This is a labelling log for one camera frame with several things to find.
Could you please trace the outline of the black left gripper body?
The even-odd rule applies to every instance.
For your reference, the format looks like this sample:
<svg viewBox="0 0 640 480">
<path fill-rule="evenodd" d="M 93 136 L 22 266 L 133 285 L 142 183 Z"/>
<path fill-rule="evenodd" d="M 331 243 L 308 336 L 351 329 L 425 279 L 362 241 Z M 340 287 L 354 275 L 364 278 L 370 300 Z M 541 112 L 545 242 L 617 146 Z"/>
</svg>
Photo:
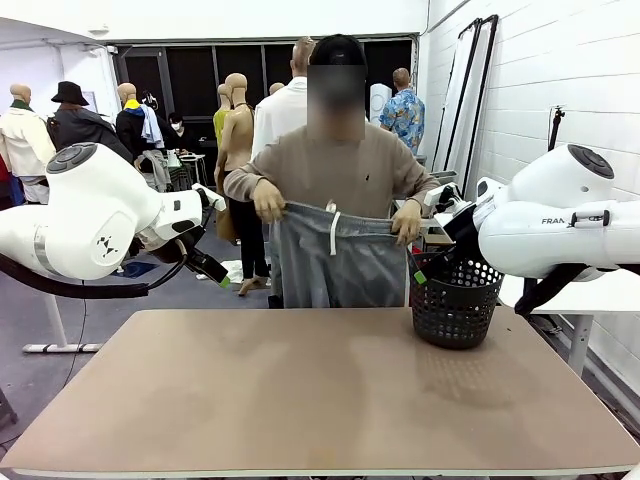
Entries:
<svg viewBox="0 0 640 480">
<path fill-rule="evenodd" d="M 192 272 L 204 275 L 215 282 L 217 282 L 218 274 L 223 269 L 227 270 L 220 262 L 198 248 L 193 248 L 188 253 L 185 266 Z"/>
</svg>

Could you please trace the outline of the person's right hand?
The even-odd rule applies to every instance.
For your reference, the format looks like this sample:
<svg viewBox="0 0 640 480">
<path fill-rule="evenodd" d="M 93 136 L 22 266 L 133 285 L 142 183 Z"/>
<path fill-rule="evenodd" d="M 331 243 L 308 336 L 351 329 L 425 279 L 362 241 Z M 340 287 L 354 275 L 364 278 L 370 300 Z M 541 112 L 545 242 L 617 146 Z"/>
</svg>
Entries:
<svg viewBox="0 0 640 480">
<path fill-rule="evenodd" d="M 253 202 L 256 214 L 266 224 L 280 220 L 286 206 L 280 190 L 265 178 L 257 182 L 253 191 Z"/>
</svg>

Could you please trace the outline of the person's left hand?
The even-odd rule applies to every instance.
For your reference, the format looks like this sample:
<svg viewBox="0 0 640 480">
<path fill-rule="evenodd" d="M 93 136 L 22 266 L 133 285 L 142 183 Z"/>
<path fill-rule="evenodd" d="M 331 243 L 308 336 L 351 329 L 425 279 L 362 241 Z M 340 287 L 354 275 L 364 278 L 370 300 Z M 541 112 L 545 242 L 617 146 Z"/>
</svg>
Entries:
<svg viewBox="0 0 640 480">
<path fill-rule="evenodd" d="M 392 217 L 391 231 L 397 236 L 397 244 L 408 246 L 419 235 L 422 220 L 421 204 L 408 199 Z"/>
</svg>

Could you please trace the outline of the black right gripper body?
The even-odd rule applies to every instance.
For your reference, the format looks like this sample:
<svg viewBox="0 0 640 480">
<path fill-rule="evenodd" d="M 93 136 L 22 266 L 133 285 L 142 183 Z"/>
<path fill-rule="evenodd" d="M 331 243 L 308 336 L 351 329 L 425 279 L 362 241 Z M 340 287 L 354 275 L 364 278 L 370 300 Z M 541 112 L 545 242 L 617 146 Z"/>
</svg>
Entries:
<svg viewBox="0 0 640 480">
<path fill-rule="evenodd" d="M 448 237 L 454 242 L 449 249 L 455 259 L 482 259 L 478 242 L 478 229 L 474 223 L 475 205 L 469 205 L 454 215 L 443 227 Z"/>
</svg>

